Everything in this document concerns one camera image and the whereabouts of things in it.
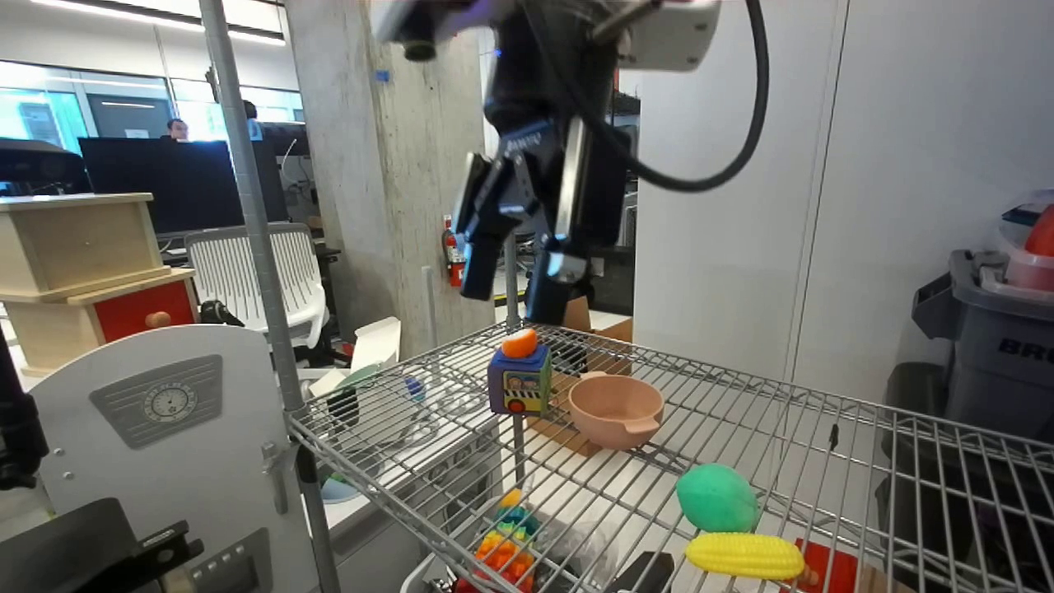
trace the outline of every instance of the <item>colorful toy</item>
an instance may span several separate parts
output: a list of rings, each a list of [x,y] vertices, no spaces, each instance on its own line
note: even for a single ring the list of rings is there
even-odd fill
[[[755,531],[759,508],[755,488],[725,466],[697,466],[678,480],[678,505],[697,531]]]
[[[697,570],[748,579],[797,579],[807,570],[790,540],[768,534],[700,534],[684,557]]]
[[[534,593],[534,534],[540,520],[522,508],[522,496],[513,488],[499,498],[499,513],[494,529],[474,546],[474,557],[498,570],[521,593]]]
[[[486,366],[486,396],[494,415],[540,415],[551,409],[551,351],[534,329],[499,342]]]

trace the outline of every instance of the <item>pink bowl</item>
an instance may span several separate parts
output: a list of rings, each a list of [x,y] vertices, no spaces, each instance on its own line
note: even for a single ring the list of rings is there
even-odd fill
[[[571,423],[599,450],[637,450],[657,431],[662,396],[633,376],[583,376],[571,391]]]

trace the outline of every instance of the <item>trash bin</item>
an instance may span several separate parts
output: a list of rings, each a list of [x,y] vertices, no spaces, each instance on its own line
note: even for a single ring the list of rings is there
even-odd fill
[[[913,318],[956,342],[949,420],[1054,441],[1054,298],[1004,292],[1002,278],[1004,256],[956,250]]]

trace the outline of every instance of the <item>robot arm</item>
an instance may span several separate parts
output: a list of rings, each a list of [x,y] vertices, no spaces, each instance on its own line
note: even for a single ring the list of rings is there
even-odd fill
[[[589,250],[619,238],[628,165],[580,118],[605,114],[617,69],[695,69],[710,42],[717,0],[371,0],[378,41],[420,63],[434,42],[489,26],[498,68],[484,116],[499,135],[494,163],[472,156],[453,236],[464,245],[464,298],[489,299],[499,245],[530,231],[538,263],[530,324],[558,324]]]

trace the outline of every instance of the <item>wire basket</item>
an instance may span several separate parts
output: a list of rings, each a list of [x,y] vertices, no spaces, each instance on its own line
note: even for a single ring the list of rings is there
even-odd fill
[[[289,415],[305,450],[479,590],[528,590],[474,557],[507,488],[521,488],[542,519],[530,590],[605,590],[583,573],[599,563],[623,573],[646,551],[670,553],[665,590],[780,590],[684,563],[695,529],[678,511],[675,480],[710,462],[755,484],[763,508],[757,534],[853,557],[855,590],[1054,590],[1051,446],[540,329],[552,376],[625,374],[665,396],[662,428],[646,450],[576,456],[489,415],[486,363],[499,335],[476,334],[359,387],[356,423],[333,402]],[[601,544],[580,544],[571,568],[555,551],[576,546],[583,531]]]

